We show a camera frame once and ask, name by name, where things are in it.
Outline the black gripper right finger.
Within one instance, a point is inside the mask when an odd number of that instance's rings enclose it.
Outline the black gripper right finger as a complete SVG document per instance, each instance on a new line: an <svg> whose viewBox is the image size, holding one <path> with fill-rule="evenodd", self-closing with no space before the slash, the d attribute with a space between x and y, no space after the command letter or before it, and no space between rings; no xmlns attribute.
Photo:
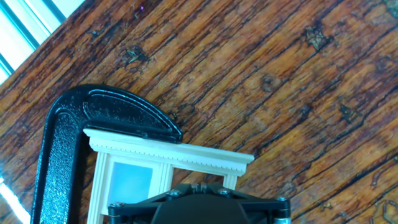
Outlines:
<svg viewBox="0 0 398 224"><path fill-rule="evenodd" d="M222 218L241 219L246 223L291 223L290 201L284 197L258 198L219 183L200 184L199 195L205 197L200 208L209 209Z"/></svg>

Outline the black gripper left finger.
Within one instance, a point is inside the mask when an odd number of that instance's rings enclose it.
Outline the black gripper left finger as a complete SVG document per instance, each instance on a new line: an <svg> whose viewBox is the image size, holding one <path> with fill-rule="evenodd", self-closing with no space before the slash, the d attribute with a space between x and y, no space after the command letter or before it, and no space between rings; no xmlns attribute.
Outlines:
<svg viewBox="0 0 398 224"><path fill-rule="evenodd" d="M195 193L198 193L198 184L179 184L139 203L114 202L108 206L108 221L110 224L134 223L138 216L153 217L163 203Z"/></svg>

